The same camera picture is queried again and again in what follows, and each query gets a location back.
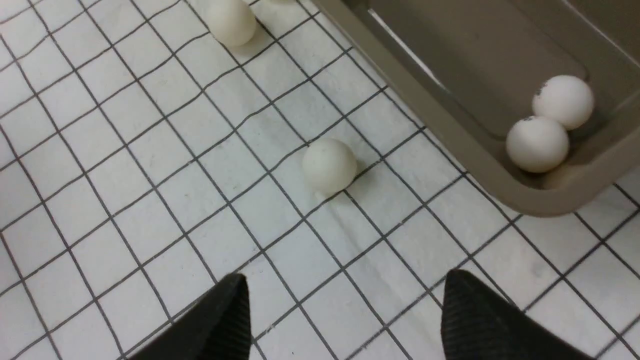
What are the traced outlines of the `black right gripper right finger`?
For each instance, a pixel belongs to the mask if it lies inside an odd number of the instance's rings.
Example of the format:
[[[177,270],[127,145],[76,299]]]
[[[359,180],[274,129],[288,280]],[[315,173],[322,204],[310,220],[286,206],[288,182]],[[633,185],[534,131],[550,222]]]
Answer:
[[[445,277],[441,341],[446,360],[590,360],[464,269]]]

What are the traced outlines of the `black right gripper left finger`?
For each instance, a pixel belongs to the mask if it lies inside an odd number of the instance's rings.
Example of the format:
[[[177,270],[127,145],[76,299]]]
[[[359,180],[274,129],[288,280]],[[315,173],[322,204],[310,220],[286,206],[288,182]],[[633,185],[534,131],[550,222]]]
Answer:
[[[251,346],[249,285],[231,273],[131,359],[248,360]]]

